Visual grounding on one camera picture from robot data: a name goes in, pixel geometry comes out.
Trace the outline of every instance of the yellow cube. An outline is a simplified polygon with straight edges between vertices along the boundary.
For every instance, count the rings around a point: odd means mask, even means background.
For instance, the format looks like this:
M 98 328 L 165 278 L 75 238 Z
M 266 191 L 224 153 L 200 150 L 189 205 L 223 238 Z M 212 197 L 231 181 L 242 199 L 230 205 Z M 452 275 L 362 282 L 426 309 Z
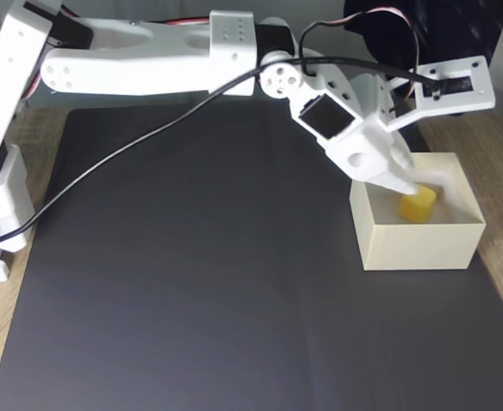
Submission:
M 434 209 L 436 193 L 418 184 L 419 191 L 413 195 L 403 195 L 399 203 L 399 215 L 412 223 L 426 223 Z

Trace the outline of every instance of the robotic arm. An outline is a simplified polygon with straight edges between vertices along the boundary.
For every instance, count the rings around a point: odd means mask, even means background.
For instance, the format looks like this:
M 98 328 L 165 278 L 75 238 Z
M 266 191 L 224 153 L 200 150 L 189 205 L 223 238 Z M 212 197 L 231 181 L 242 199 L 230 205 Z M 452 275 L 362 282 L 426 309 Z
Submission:
M 414 83 L 416 108 L 396 116 L 392 91 L 409 80 L 362 74 L 348 81 L 334 64 L 311 64 L 306 75 L 288 62 L 296 41 L 280 19 L 257 24 L 249 12 L 213 11 L 201 24 L 176 23 L 84 19 L 64 13 L 60 0 L 15 0 L 0 32 L 0 235 L 33 215 L 21 154 L 3 138 L 37 64 L 42 81 L 57 92 L 131 96 L 212 92 L 266 65 L 260 88 L 288 100 L 293 120 L 344 173 L 406 194 L 416 184 L 400 128 L 427 116 L 494 107 L 484 57 L 419 66 L 418 74 L 443 87 Z M 306 49 L 304 56 L 321 57 Z M 225 94 L 251 96 L 255 83 L 250 78 Z M 27 235 L 0 248 L 21 249 Z

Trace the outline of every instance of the black mat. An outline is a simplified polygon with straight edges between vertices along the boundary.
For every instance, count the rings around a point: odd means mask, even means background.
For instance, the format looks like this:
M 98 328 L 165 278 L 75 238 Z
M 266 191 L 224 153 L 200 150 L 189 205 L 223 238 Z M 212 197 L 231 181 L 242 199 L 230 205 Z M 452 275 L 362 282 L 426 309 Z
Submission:
M 50 194 L 183 107 L 73 112 Z M 210 106 L 39 223 L 0 410 L 503 410 L 503 304 L 363 272 L 349 180 L 283 102 Z

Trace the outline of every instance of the open box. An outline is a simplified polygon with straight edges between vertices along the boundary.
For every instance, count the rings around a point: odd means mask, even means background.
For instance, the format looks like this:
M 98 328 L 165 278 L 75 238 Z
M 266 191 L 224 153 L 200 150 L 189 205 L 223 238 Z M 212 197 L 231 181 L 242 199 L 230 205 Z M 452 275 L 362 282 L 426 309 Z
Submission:
M 468 267 L 485 229 L 480 206 L 454 153 L 413 153 L 416 181 L 437 194 L 432 217 L 416 224 L 398 214 L 401 194 L 352 182 L 350 207 L 364 270 Z

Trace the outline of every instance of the table surface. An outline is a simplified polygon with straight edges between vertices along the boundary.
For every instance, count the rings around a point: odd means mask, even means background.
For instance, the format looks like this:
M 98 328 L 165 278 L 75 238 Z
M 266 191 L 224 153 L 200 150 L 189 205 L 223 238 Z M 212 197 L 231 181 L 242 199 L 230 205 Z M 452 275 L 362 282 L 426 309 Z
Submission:
M 28 110 L 10 129 L 9 139 L 25 156 L 35 204 L 43 199 L 66 115 L 66 110 Z M 480 255 L 503 299 L 503 121 L 489 111 L 426 120 L 420 129 L 433 151 L 456 152 L 463 163 L 488 222 Z M 6 255 L 11 277 L 0 284 L 0 359 L 29 249 Z

